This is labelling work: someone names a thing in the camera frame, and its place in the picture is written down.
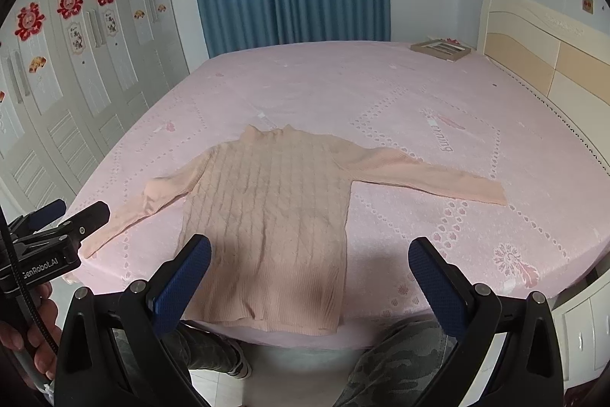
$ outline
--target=sneaker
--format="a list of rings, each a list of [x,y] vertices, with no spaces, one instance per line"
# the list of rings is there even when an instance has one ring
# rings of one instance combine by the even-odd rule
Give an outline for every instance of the sneaker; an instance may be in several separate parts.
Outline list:
[[[229,343],[229,345],[231,345],[231,348],[235,350],[237,356],[239,357],[238,364],[227,374],[238,380],[245,380],[246,378],[249,378],[252,374],[252,366],[248,362],[248,359],[246,359],[242,347],[239,346],[239,344],[232,338],[223,337],[223,339]]]

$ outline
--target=bed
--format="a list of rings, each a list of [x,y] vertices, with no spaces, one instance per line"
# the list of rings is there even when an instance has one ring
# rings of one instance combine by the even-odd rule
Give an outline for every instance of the bed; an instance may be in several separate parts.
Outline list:
[[[225,54],[205,62],[127,132],[68,215],[97,200],[119,209],[148,179],[238,138],[247,124],[290,124],[496,179],[509,205],[354,183],[337,333],[205,324],[209,329],[268,345],[370,346],[392,322],[430,312],[407,261],[410,241],[422,235],[496,293],[554,296],[608,251],[609,58],[610,37],[529,0],[485,0],[478,50],[456,62],[392,42]],[[182,203],[129,228],[72,277],[96,293],[149,278],[174,254]]]

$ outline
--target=camouflage pants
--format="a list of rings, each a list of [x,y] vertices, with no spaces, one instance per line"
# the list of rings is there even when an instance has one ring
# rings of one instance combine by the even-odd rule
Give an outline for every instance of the camouflage pants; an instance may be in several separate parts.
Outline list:
[[[360,357],[334,407],[414,405],[455,344],[436,321],[396,323]]]
[[[224,339],[180,323],[163,338],[175,363],[189,377],[188,369],[227,372],[238,356]],[[146,388],[138,379],[124,335],[117,343],[130,381],[138,394]],[[413,405],[455,346],[436,321],[400,321],[387,330],[378,345],[358,360],[348,384],[334,407],[408,407]]]

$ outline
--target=drawer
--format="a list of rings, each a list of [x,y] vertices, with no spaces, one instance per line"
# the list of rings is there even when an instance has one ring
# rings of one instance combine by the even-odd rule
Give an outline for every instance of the drawer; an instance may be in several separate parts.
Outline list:
[[[596,340],[596,369],[610,360],[610,284],[591,296],[593,329]]]
[[[594,371],[595,336],[591,303],[585,300],[565,313],[565,332],[568,341],[568,374],[570,384],[588,378]]]

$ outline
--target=blue gripper pad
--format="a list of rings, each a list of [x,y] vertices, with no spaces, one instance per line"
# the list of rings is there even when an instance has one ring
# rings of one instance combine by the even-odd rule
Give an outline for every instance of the blue gripper pad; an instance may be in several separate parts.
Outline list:
[[[149,281],[146,302],[152,311],[157,336],[176,329],[212,260],[212,246],[203,235],[193,235],[178,255],[161,267]]]
[[[427,242],[428,249],[422,240]],[[459,342],[468,328],[467,305],[445,273],[449,270],[449,264],[438,253],[434,257],[430,250],[435,251],[426,238],[413,240],[409,246],[409,267],[441,328],[446,335],[455,337]]]
[[[31,213],[27,222],[28,228],[32,230],[32,232],[42,230],[45,226],[56,221],[56,219],[61,218],[65,213],[66,203],[61,199],[57,199]]]

